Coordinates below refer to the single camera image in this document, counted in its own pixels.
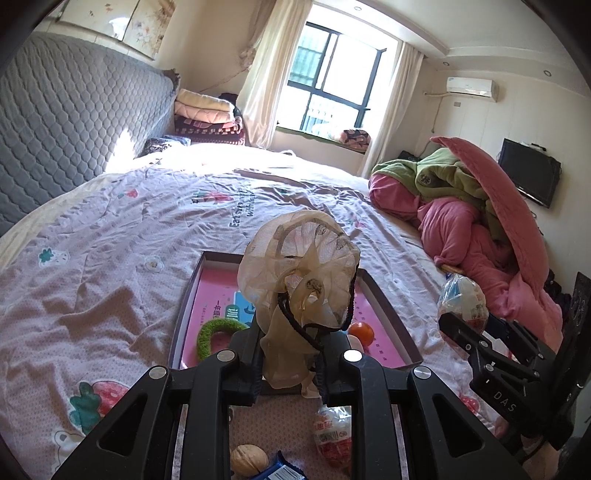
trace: silver screw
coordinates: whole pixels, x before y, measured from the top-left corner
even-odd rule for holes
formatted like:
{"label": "silver screw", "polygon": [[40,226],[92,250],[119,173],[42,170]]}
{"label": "silver screw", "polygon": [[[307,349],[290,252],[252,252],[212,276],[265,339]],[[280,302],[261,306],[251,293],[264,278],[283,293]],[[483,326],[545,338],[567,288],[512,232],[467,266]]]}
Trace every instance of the silver screw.
{"label": "silver screw", "polygon": [[150,370],[150,378],[153,378],[154,380],[158,380],[159,378],[162,378],[163,376],[166,375],[166,369],[164,367],[154,367],[153,369]]}
{"label": "silver screw", "polygon": [[425,367],[424,365],[419,365],[414,369],[414,376],[420,378],[421,380],[426,380],[431,376],[431,369]]}
{"label": "silver screw", "polygon": [[234,360],[235,356],[236,354],[231,350],[222,350],[221,352],[218,352],[217,359],[220,360],[220,362],[229,362]]}
{"label": "silver screw", "polygon": [[343,353],[343,356],[345,357],[345,360],[353,363],[359,362],[359,360],[363,358],[363,354],[358,350],[347,350]]}

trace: ceiling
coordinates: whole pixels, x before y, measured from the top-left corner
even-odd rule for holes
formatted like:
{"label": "ceiling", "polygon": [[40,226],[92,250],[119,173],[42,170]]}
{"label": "ceiling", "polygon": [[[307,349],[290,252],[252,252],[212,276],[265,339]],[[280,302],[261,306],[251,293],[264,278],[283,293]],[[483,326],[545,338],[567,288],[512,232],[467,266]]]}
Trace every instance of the ceiling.
{"label": "ceiling", "polygon": [[[423,51],[437,70],[516,73],[591,95],[562,43],[521,0],[360,1],[372,8],[362,7],[358,16],[376,9],[395,20],[399,25],[393,33]],[[356,0],[333,2],[351,9],[359,5]]]}

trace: pink quilt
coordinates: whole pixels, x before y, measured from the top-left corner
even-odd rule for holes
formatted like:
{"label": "pink quilt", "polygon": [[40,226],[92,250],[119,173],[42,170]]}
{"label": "pink quilt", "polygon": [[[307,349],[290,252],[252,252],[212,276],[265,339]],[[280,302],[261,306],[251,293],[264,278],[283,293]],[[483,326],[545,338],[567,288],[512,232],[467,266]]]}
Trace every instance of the pink quilt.
{"label": "pink quilt", "polygon": [[478,180],[510,246],[495,243],[479,223],[479,212],[454,197],[422,205],[400,182],[376,174],[370,180],[370,199],[380,209],[418,223],[425,252],[437,266],[460,266],[480,285],[493,314],[519,321],[557,351],[562,314],[543,289],[548,256],[527,204],[497,162],[480,148],[461,138],[431,140],[449,148]]}

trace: gray quilted headboard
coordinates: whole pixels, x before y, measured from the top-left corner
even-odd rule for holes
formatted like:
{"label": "gray quilted headboard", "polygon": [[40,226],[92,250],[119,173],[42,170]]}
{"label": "gray quilted headboard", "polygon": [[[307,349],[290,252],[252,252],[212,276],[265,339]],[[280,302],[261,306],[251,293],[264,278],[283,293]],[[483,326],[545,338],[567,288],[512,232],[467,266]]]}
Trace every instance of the gray quilted headboard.
{"label": "gray quilted headboard", "polygon": [[136,155],[148,138],[172,132],[177,89],[174,72],[33,33],[0,77],[0,235],[103,173],[126,130]]}

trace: black tv screen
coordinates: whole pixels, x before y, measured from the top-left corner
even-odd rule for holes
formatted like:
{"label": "black tv screen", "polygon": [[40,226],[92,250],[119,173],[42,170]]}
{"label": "black tv screen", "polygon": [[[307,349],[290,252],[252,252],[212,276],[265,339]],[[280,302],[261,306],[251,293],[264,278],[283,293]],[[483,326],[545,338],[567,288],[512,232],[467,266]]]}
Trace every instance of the black tv screen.
{"label": "black tv screen", "polygon": [[506,138],[499,165],[523,196],[550,208],[560,178],[559,161]]}

